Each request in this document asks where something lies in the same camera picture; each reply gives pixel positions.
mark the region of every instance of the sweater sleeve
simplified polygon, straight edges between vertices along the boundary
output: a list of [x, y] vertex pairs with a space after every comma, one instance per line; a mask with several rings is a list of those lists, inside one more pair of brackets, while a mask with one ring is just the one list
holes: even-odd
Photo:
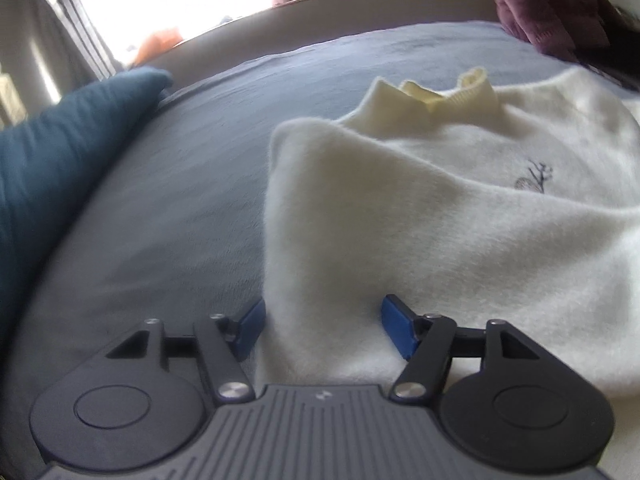
[[504, 0], [527, 39], [544, 54], [573, 57], [574, 40], [548, 0]]

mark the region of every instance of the white sweater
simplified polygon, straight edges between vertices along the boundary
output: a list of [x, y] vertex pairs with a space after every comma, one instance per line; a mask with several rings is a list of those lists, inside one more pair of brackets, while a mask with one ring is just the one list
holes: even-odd
[[582, 69], [495, 89], [475, 69], [281, 124], [258, 384], [391, 384], [393, 293], [460, 326], [507, 319], [607, 394], [640, 392], [639, 111]]

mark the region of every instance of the gray bedsheet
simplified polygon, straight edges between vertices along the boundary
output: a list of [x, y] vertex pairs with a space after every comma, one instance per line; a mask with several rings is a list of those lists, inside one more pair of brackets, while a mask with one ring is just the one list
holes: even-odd
[[495, 24], [415, 25], [248, 62], [167, 99], [87, 204], [25, 312], [2, 378], [0, 472], [31, 479], [43, 469], [28, 426], [34, 398], [119, 333], [145, 317], [186, 330], [260, 294], [276, 124], [338, 118], [377, 75], [448, 89], [478, 65], [494, 84], [564, 68]]

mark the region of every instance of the pillow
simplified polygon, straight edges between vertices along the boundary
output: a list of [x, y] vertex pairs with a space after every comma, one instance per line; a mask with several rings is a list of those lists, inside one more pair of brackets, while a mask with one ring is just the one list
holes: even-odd
[[168, 72], [121, 72], [0, 132], [0, 347], [49, 253], [151, 111]]

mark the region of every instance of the metal pivot screw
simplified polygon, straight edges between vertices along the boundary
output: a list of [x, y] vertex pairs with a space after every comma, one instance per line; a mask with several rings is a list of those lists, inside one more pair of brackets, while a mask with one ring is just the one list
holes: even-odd
[[427, 393], [427, 388], [420, 383], [400, 383], [394, 388], [394, 393], [400, 399], [419, 399]]
[[235, 381], [224, 383], [218, 388], [218, 394], [220, 397], [229, 400], [242, 399], [250, 391], [251, 389], [248, 384], [238, 383]]

